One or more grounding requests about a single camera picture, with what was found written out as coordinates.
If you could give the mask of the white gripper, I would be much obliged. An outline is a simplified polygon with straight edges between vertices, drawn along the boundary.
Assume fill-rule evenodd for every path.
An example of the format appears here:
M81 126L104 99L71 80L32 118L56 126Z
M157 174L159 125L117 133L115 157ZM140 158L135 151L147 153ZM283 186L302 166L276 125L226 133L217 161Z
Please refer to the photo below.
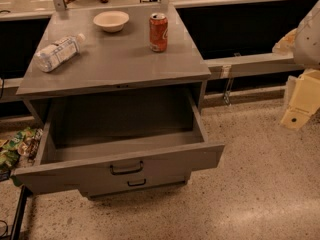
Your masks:
M286 55L293 52L297 29L289 31L272 48ZM320 71L306 69L298 77L289 76L285 90L285 111L280 124L288 129L302 128L320 108Z

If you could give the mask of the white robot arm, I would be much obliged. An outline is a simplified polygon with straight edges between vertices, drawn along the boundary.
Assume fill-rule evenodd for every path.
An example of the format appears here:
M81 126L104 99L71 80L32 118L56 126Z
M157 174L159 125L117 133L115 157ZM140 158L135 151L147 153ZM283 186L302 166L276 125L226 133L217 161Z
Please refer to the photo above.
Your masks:
M298 77L286 83L287 107L280 124L298 130L320 108L320 1L272 48L279 55L293 55L294 62L304 68Z

